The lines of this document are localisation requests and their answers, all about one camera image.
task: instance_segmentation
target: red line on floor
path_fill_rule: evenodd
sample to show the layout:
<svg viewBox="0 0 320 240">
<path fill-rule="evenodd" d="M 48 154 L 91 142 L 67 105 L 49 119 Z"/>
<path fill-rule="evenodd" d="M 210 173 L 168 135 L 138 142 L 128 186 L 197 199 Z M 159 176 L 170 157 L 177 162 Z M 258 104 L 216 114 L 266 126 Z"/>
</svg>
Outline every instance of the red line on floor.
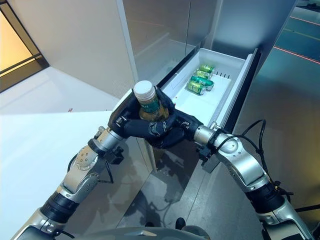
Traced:
<svg viewBox="0 0 320 240">
<path fill-rule="evenodd" d="M 285 50 L 285 49 L 280 48 L 280 47 L 277 47 L 277 46 L 273 46 L 273 47 L 274 47 L 275 49 L 281 50 L 281 51 L 286 52 L 286 53 L 288 53 L 288 54 L 295 55 L 295 56 L 297 56 L 297 57 L 299 57 L 299 58 L 302 58 L 302 59 L 305 59 L 305 60 L 308 60 L 308 61 L 311 61 L 311 62 L 314 62 L 314 63 L 320 65 L 320 61 L 313 60 L 313 59 L 311 59 L 311 58 L 309 58 L 309 57 L 302 56 L 302 55 L 300 55 L 300 54 L 298 54 L 298 53 L 295 53 L 295 52 L 292 52 L 292 51 L 288 51 L 288 50 Z"/>
<path fill-rule="evenodd" d="M 298 20 L 303 21 L 303 22 L 306 22 L 306 23 L 310 23 L 310 24 L 314 24 L 314 25 L 320 26 L 319 23 L 315 23 L 315 22 L 313 22 L 313 21 L 307 21 L 307 20 L 304 20 L 304 19 L 301 19 L 301 18 L 298 18 L 298 17 L 294 17 L 294 16 L 290 16 L 290 18 L 292 18 L 292 19 L 298 19 Z"/>
</svg>

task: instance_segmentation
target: window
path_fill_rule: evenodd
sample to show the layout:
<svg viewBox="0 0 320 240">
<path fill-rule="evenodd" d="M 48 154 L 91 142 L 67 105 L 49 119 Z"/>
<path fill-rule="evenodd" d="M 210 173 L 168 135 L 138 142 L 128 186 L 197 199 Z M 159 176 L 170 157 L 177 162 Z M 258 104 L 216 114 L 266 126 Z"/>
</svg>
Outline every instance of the window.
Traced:
<svg viewBox="0 0 320 240">
<path fill-rule="evenodd" d="M 0 92 L 49 66 L 6 0 L 0 0 Z"/>
</svg>

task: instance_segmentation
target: white jar lid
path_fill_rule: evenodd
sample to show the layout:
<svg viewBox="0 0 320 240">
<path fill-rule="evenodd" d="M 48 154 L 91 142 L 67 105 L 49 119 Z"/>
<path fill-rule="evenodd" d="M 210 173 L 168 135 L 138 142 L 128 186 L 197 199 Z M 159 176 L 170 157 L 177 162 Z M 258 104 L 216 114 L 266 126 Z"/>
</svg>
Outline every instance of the white jar lid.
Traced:
<svg viewBox="0 0 320 240">
<path fill-rule="evenodd" d="M 134 85 L 134 95 L 139 101 L 148 101 L 156 94 L 156 89 L 150 81 L 139 81 Z"/>
</svg>

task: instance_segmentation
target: green can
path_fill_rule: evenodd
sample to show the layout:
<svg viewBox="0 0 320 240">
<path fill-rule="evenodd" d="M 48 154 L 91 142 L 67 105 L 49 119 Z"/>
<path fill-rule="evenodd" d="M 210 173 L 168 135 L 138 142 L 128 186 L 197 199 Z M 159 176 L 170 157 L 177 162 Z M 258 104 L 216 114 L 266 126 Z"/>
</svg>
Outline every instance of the green can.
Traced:
<svg viewBox="0 0 320 240">
<path fill-rule="evenodd" d="M 190 80 L 187 84 L 187 88 L 198 95 L 203 95 L 205 93 L 206 87 L 203 86 L 201 83 L 195 82 Z"/>
<path fill-rule="evenodd" d="M 194 72 L 194 75 L 204 78 L 204 79 L 209 79 L 210 78 L 210 73 L 207 73 L 205 71 L 200 71 L 200 70 L 196 70 Z"/>
<path fill-rule="evenodd" d="M 196 83 L 202 84 L 207 91 L 211 91 L 211 89 L 214 86 L 214 82 L 213 81 L 205 79 L 205 78 L 202 78 L 200 76 L 193 75 L 190 80 L 194 81 Z"/>
<path fill-rule="evenodd" d="M 201 64 L 198 67 L 198 70 L 211 74 L 215 70 L 215 68 L 213 66 L 209 66 L 209 65 L 206 65 L 206 64 Z"/>
</svg>

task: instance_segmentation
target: white drawer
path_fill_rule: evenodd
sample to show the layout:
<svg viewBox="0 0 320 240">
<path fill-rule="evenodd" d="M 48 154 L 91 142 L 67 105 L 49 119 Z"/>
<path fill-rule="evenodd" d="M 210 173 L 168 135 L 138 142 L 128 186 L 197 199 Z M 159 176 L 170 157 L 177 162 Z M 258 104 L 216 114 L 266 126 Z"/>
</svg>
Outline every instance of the white drawer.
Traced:
<svg viewBox="0 0 320 240">
<path fill-rule="evenodd" d="M 162 87 L 162 90 L 176 103 L 176 109 L 195 116 L 208 127 L 213 122 L 224 126 L 253 59 L 254 54 L 241 59 L 200 48 Z M 211 79 L 214 86 L 204 95 L 196 95 L 186 89 L 186 84 L 200 64 L 215 67 Z"/>
</svg>

